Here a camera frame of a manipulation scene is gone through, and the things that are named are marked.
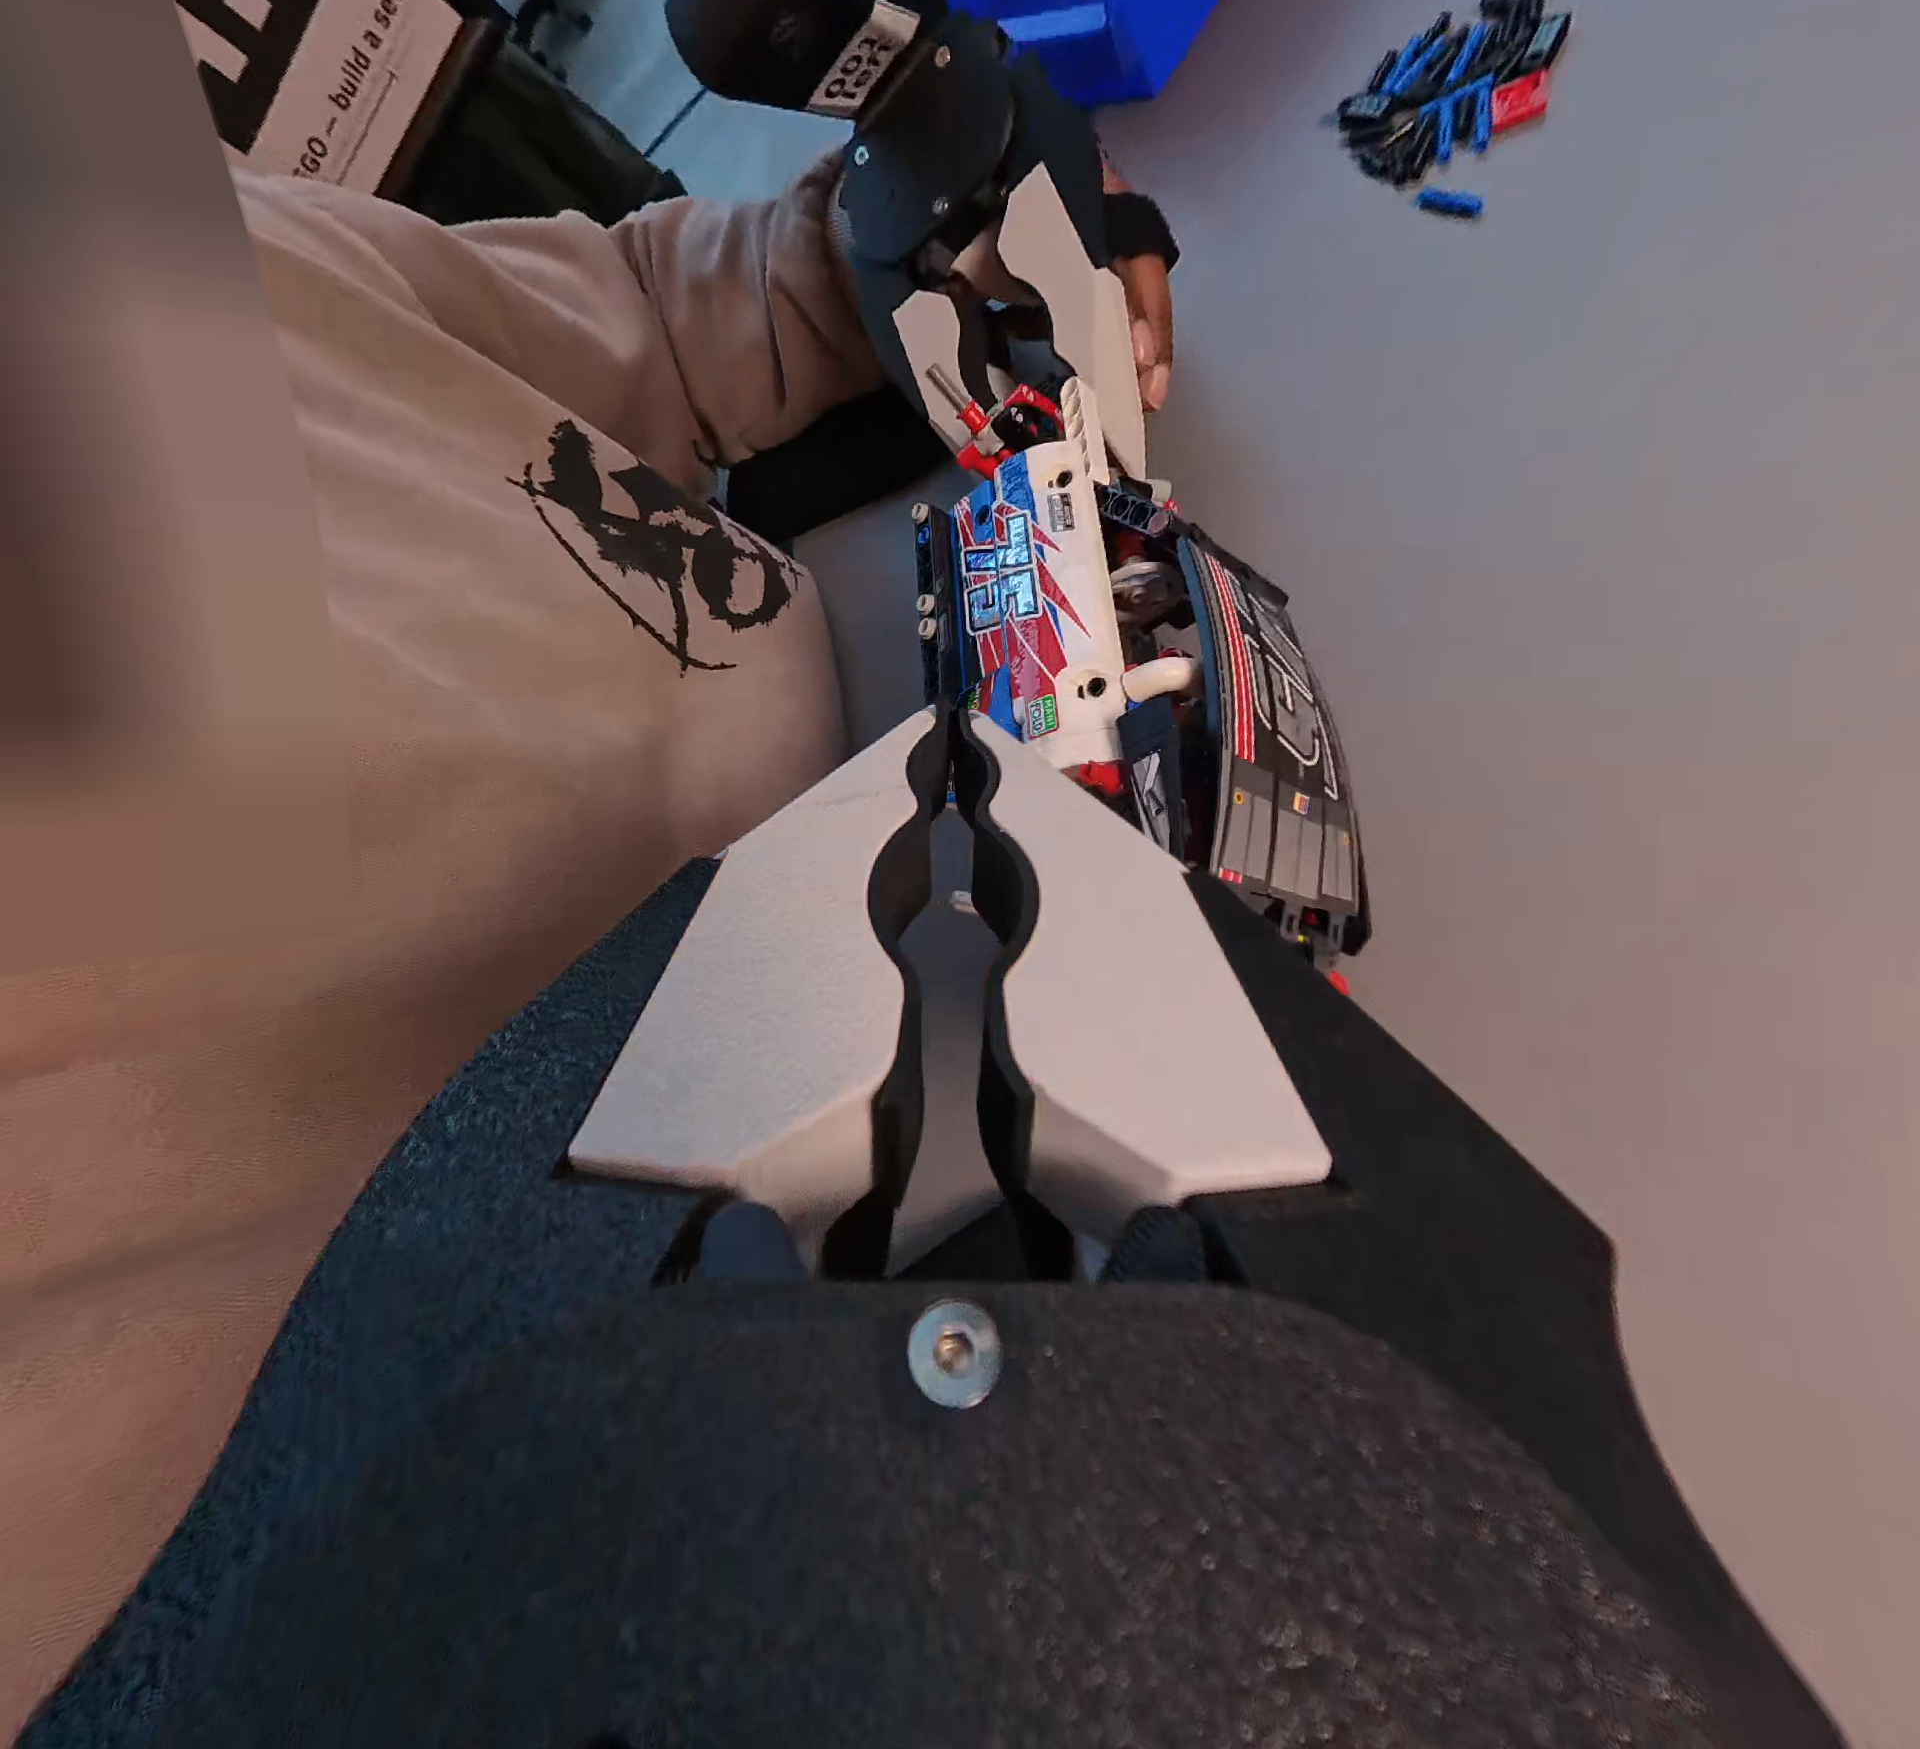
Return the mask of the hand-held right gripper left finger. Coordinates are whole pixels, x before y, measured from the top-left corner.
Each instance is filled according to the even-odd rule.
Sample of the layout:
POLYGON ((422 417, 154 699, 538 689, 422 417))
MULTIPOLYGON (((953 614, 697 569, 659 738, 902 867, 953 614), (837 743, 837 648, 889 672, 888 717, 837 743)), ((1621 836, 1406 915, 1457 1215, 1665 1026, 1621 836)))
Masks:
POLYGON ((919 979, 951 717, 916 712, 717 867, 567 1168, 778 1210, 820 1277, 888 1277, 927 1136, 919 979))

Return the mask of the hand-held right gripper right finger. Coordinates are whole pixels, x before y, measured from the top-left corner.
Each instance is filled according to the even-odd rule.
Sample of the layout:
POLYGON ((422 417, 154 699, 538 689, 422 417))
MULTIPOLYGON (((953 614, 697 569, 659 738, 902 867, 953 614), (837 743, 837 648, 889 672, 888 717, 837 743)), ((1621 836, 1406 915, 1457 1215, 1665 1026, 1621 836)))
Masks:
POLYGON ((983 717, 960 717, 970 905, 997 941, 977 1130, 1036 1267, 1142 1210, 1333 1185, 1205 897, 983 717))

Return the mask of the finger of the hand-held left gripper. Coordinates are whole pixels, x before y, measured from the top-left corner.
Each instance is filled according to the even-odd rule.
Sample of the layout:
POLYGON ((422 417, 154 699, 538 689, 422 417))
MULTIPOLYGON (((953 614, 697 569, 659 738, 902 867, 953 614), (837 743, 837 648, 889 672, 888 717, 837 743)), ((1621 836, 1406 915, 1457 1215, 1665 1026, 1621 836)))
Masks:
POLYGON ((1093 478, 1147 481, 1142 402, 1128 343, 1123 283, 1092 261, 1072 202, 1043 166, 1036 166, 1006 201, 997 255, 1019 278, 1043 320, 1064 380, 1064 406, 1084 417, 1093 478))
POLYGON ((907 355, 907 384, 931 417, 983 415, 997 402, 992 380, 992 298, 970 283, 916 288, 895 310, 895 339, 907 355))

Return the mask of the lego race car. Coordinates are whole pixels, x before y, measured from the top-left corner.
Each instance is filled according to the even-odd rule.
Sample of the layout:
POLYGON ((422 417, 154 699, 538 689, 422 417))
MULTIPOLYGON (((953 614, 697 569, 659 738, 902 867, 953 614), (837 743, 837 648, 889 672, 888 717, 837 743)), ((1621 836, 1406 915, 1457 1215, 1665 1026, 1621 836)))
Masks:
POLYGON ((1289 591, 1119 468, 1084 380, 960 425, 977 488, 909 513, 927 699, 997 722, 1323 972, 1361 955, 1354 777, 1289 591))

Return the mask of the person's left forearm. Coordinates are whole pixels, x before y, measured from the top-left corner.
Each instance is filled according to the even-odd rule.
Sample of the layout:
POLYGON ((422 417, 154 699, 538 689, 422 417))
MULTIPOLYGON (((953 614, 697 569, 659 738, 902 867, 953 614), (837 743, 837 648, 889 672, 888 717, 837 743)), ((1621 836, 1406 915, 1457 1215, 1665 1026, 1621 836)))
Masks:
POLYGON ((665 201, 620 222, 435 222, 316 181, 228 181, 255 255, 278 261, 297 302, 288 322, 322 328, 333 283, 348 294, 333 322, 395 322, 369 355, 401 390, 427 384, 401 339, 444 339, 461 355, 456 390, 488 364, 697 498, 881 390, 837 161, 781 201, 665 201))

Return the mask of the pile of blue lego pieces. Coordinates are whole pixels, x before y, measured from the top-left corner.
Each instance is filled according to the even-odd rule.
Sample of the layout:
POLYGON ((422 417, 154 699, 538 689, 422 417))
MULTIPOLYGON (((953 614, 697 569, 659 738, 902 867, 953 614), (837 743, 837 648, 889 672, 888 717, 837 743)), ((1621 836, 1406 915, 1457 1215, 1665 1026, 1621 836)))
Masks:
POLYGON ((1502 134, 1549 118, 1569 42, 1569 0, 1440 11, 1323 123, 1361 181, 1401 194, 1427 218, 1478 222, 1484 194, 1451 191, 1446 174, 1457 161, 1484 161, 1502 134))

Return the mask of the person's left hand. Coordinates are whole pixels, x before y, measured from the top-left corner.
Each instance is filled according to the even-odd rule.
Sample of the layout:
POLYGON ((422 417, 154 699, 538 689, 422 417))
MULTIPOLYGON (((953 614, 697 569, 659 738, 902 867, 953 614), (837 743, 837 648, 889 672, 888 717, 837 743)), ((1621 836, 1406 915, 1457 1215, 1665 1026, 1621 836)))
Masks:
POLYGON ((1138 261, 1115 261, 1115 274, 1119 274, 1123 315, 1128 315, 1138 402, 1156 417, 1156 415, 1165 415, 1167 370, 1174 370, 1167 264, 1159 255, 1138 255, 1138 261))

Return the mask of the person's torso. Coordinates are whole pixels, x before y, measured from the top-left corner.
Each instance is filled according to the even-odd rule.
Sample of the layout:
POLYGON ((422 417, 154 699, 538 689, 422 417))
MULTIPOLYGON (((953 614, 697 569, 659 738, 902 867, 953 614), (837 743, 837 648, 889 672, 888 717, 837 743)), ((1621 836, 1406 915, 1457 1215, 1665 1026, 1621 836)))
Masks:
POLYGON ((427 1097, 845 761, 805 569, 444 339, 288 322, 352 867, 343 924, 3 979, 3 1740, 127 1611, 427 1097))

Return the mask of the black framed marker sign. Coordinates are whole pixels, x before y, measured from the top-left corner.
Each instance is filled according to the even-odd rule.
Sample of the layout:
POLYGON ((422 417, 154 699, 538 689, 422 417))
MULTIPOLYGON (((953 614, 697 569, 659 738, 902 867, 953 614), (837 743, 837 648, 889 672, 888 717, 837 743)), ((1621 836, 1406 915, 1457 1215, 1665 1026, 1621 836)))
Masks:
POLYGON ((175 0, 235 170, 406 201, 507 20, 495 0, 175 0))

